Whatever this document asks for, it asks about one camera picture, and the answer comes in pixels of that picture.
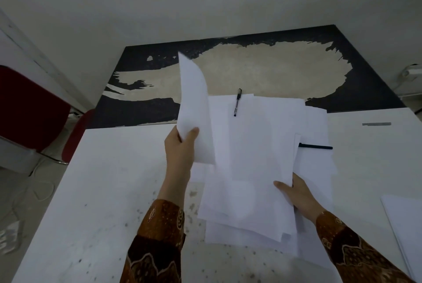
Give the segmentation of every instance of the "white wall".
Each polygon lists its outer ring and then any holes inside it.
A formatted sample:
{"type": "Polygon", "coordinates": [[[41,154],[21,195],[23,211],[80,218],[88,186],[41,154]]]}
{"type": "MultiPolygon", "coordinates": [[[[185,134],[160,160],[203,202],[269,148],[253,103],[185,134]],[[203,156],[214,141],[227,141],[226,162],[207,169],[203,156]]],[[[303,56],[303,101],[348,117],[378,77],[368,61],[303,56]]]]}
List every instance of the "white wall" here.
{"type": "Polygon", "coordinates": [[[44,70],[28,58],[2,31],[0,31],[0,65],[10,67],[70,105],[79,110],[85,110],[81,104],[63,90],[44,70]]]}
{"type": "Polygon", "coordinates": [[[0,0],[94,103],[126,45],[336,24],[392,87],[422,63],[422,0],[0,0]]]}

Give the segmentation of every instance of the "black marker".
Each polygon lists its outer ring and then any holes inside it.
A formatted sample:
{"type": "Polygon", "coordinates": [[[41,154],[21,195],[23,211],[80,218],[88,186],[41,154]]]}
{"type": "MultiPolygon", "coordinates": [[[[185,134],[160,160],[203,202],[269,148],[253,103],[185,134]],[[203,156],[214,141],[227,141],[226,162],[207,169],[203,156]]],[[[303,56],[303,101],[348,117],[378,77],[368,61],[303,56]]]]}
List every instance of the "black marker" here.
{"type": "Polygon", "coordinates": [[[332,146],[323,146],[323,145],[311,145],[311,144],[303,144],[299,143],[299,147],[310,147],[313,149],[325,149],[325,150],[332,150],[332,146]]]}
{"type": "Polygon", "coordinates": [[[236,116],[236,113],[237,113],[237,106],[239,105],[239,100],[240,100],[241,96],[242,96],[242,89],[239,88],[238,89],[238,97],[236,98],[235,116],[236,116]]]}

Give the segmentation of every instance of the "sleeve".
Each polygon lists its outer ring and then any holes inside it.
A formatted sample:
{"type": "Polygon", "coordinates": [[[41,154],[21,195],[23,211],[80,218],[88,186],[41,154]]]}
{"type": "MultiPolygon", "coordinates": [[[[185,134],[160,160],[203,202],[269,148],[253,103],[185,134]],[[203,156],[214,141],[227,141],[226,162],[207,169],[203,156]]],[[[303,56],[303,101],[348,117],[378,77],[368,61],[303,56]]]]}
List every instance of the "sleeve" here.
{"type": "Polygon", "coordinates": [[[343,282],[414,282],[334,214],[323,212],[316,226],[343,282]]]}
{"type": "Polygon", "coordinates": [[[155,200],[127,252],[120,282],[181,282],[184,239],[183,210],[169,201],[155,200]]]}

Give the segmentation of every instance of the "tiled floor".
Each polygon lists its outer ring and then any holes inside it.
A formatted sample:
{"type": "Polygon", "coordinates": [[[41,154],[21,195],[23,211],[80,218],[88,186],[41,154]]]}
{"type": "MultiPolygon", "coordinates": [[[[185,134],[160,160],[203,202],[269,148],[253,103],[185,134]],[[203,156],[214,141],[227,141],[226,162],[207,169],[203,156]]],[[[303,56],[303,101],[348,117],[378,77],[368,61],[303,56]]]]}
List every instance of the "tiled floor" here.
{"type": "MultiPolygon", "coordinates": [[[[408,97],[403,99],[406,106],[413,111],[422,108],[421,97],[408,97]]],[[[69,130],[63,130],[58,139],[45,153],[60,157],[69,130]]],[[[52,195],[52,185],[55,189],[59,185],[66,166],[43,161],[36,170],[35,175],[18,174],[0,168],[0,230],[16,220],[11,213],[12,204],[20,221],[23,221],[22,241],[20,248],[6,255],[0,255],[0,278],[2,283],[10,283],[13,276],[44,216],[52,195]]]]}

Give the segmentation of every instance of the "stack of paper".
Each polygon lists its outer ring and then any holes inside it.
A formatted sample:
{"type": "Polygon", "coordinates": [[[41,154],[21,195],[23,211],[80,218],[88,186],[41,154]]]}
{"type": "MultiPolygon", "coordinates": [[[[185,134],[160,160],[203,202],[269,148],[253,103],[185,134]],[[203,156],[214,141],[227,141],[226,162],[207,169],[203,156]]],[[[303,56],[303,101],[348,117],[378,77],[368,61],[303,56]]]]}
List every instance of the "stack of paper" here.
{"type": "Polygon", "coordinates": [[[298,148],[299,142],[329,145],[327,112],[302,99],[244,94],[234,117],[236,95],[208,96],[200,69],[179,59],[177,126],[182,138],[195,126],[203,134],[195,142],[191,180],[205,182],[198,211],[206,220],[205,241],[276,249],[331,267],[315,226],[273,185],[279,180],[291,186],[294,171],[331,210],[332,151],[298,148]]]}
{"type": "Polygon", "coordinates": [[[422,282],[422,200],[395,195],[381,197],[409,275],[422,282]]]}

